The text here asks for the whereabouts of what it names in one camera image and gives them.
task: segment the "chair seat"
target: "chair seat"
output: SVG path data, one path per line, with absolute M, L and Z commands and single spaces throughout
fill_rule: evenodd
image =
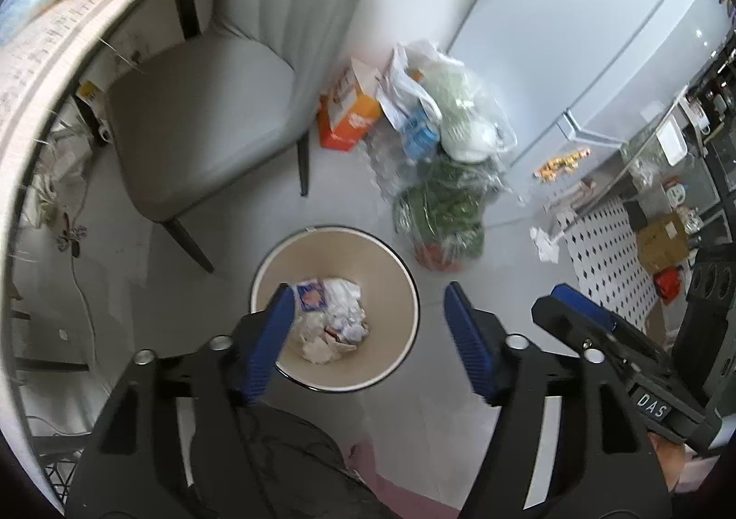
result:
M 121 77 L 110 124 L 130 199 L 166 221 L 294 142 L 293 70 L 253 40 L 209 31 Z

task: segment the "brown box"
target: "brown box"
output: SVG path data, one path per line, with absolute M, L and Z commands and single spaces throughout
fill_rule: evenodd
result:
M 687 232 L 677 213 L 664 215 L 637 234 L 639 263 L 652 276 L 690 254 Z

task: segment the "pink mat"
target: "pink mat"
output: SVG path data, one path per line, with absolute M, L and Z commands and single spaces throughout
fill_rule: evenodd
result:
M 379 501 L 403 519 L 457 519 L 458 509 L 398 487 L 378 475 L 375 469 L 373 445 L 358 442 L 351 448 L 347 467 L 357 472 Z

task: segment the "refrigerator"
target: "refrigerator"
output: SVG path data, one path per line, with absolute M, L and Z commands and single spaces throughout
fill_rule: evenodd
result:
M 450 54 L 485 81 L 518 138 L 503 160 L 514 194 L 489 207 L 487 225 L 533 215 L 614 156 L 730 29 L 722 0 L 477 0 Z M 535 178 L 582 149 L 573 173 Z

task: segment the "beige trash can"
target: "beige trash can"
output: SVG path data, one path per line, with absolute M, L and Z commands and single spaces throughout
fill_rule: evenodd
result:
M 262 311 L 280 283 L 340 277 L 360 285 L 370 335 L 338 361 L 315 365 L 288 342 L 277 367 L 288 378 L 321 392 L 351 392 L 390 375 L 404 361 L 419 328 L 419 296 L 398 255 L 377 238 L 342 226 L 309 228 L 287 238 L 255 274 L 251 312 Z

